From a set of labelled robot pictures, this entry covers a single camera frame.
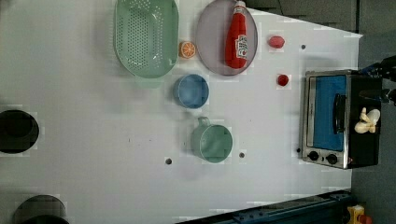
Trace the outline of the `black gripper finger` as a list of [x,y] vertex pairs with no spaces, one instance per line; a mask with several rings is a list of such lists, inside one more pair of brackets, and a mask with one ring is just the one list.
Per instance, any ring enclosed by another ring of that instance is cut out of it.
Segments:
[[381,63],[374,63],[359,71],[360,75],[369,77],[382,77],[390,81],[396,81],[396,56],[384,59]]
[[396,90],[366,90],[360,91],[359,96],[364,99],[374,100],[383,104],[396,105]]

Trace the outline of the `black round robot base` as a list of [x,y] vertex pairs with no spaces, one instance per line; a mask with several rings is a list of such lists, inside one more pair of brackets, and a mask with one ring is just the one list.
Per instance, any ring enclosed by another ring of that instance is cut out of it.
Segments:
[[39,136],[37,121],[21,110],[6,110],[0,114],[0,151],[22,153],[31,148]]

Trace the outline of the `black round robot base lower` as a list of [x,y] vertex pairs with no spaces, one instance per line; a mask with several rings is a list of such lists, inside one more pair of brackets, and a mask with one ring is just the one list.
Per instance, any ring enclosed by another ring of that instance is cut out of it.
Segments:
[[36,195],[21,203],[12,224],[70,224],[64,203],[51,195]]

